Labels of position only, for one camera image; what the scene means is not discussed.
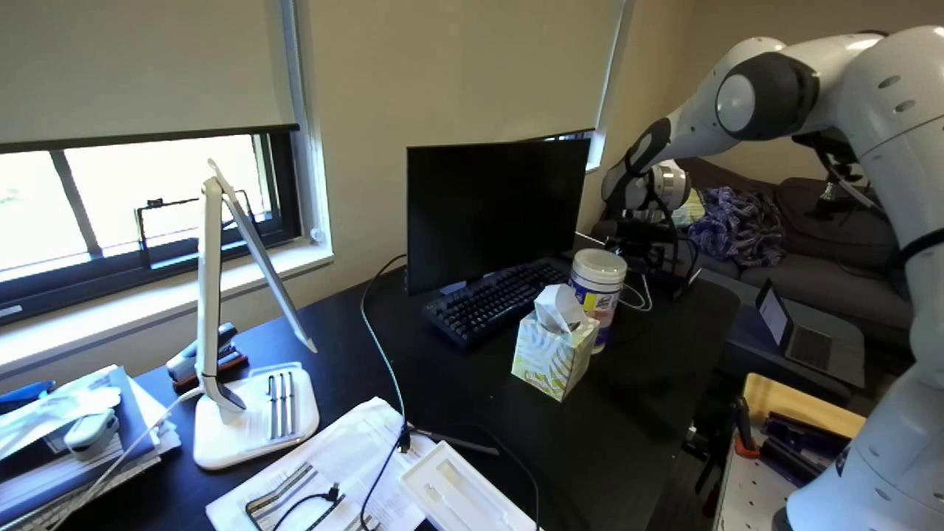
black monitor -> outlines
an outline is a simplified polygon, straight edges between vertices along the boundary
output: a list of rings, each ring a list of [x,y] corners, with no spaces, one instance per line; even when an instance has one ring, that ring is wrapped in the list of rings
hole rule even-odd
[[[409,147],[409,292],[574,248],[587,138]]]

desk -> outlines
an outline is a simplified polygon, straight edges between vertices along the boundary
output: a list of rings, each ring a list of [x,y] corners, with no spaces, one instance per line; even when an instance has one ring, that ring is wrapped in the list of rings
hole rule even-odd
[[[254,366],[302,360],[314,376],[323,426],[392,386],[358,317],[367,287],[302,314],[320,346],[308,354],[274,320],[237,336]],[[538,476],[550,528],[648,528],[671,479],[673,456],[726,346],[739,299],[698,285],[681,302],[658,302],[653,317],[621,310],[614,341],[563,403],[510,376],[515,330],[462,354],[423,321],[403,271],[381,279],[370,314],[403,379],[414,426],[482,426]],[[164,369],[139,379],[161,403],[174,403]],[[192,464],[196,408],[174,410],[184,451],[77,515],[72,528],[209,528],[204,506],[233,490],[274,459],[232,472]]]

black keyboard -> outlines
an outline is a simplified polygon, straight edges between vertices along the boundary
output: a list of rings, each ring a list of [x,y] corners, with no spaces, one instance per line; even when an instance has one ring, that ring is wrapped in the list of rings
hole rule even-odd
[[[535,299],[550,285],[568,285],[569,265],[562,261],[538,261],[528,265],[496,271],[459,292],[426,305],[426,320],[440,329],[459,348],[478,346],[532,314]]]

cardboard box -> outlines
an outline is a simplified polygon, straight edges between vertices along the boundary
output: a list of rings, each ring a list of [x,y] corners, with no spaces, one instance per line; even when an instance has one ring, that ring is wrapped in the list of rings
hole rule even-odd
[[[535,314],[519,321],[515,346],[510,376],[563,403],[591,366],[591,348],[597,342],[599,321],[584,320],[569,336],[563,330],[543,329]]]

white desk lamp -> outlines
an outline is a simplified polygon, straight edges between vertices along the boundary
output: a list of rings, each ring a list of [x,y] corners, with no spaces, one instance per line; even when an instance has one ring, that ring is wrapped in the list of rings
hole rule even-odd
[[[196,417],[196,460],[202,470],[227,470],[233,464],[296,447],[316,433],[320,405],[314,380],[302,366],[274,366],[273,373],[249,376],[232,391],[215,380],[218,369],[218,321],[223,321],[223,205],[227,205],[237,231],[242,233],[251,256],[294,324],[299,342],[320,354],[316,342],[305,333],[294,299],[286,296],[268,255],[242,214],[237,190],[212,165],[204,180],[204,228],[202,228],[202,302],[198,302],[198,379],[204,395]]]

